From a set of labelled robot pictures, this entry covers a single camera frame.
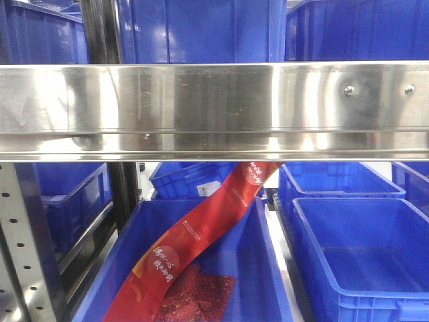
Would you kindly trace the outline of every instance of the blue crate wall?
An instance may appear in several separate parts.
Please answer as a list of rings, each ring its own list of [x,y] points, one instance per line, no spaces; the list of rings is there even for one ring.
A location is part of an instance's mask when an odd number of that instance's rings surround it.
[[[0,34],[11,64],[88,63],[82,20],[39,5],[0,4]]]
[[[119,0],[127,63],[284,60],[286,0]]]
[[[425,0],[310,0],[288,13],[286,60],[429,58]]]

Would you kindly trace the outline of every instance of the shelving rack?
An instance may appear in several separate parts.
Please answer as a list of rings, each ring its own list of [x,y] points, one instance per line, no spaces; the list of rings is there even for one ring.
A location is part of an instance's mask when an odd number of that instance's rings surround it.
[[[426,61],[123,65],[115,4],[82,1],[97,65],[0,66],[2,321],[70,318],[60,273],[95,231],[89,262],[109,251],[137,202],[128,162],[429,157]],[[60,268],[25,163],[54,160],[109,161],[114,185]]]

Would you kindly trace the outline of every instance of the blue plastic crate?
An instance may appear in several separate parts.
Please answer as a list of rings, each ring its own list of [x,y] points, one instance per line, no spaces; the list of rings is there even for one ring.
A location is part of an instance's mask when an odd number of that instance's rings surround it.
[[[237,162],[161,162],[149,180],[156,198],[206,197],[220,187]]]
[[[284,60],[286,0],[119,0],[127,63]]]
[[[140,203],[73,321],[102,321],[138,259],[163,232],[199,202],[186,199]],[[237,279],[223,321],[293,321],[259,199],[244,218],[197,257],[196,262],[202,266],[202,272]]]
[[[0,1],[0,36],[10,64],[88,63],[84,26],[75,15]]]
[[[286,33],[286,60],[429,59],[429,2],[303,1]]]
[[[361,162],[286,162],[279,171],[278,195],[286,216],[295,198],[404,198],[405,193]]]
[[[35,163],[56,251],[67,252],[112,197],[105,163]]]
[[[319,322],[429,321],[429,219],[403,199],[294,201],[292,244]]]
[[[406,200],[429,215],[429,162],[392,162],[392,180],[406,191]]]

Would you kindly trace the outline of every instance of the crate handle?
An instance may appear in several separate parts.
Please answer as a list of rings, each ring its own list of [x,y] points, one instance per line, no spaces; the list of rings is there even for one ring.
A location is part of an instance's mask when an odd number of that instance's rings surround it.
[[[419,303],[400,302],[397,308],[398,322],[429,322],[429,299]]]

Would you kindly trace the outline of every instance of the perforated metal upright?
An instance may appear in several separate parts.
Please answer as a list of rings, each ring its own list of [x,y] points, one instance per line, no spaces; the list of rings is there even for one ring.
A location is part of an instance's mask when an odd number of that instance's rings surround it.
[[[0,163],[0,193],[2,321],[67,320],[34,166]]]

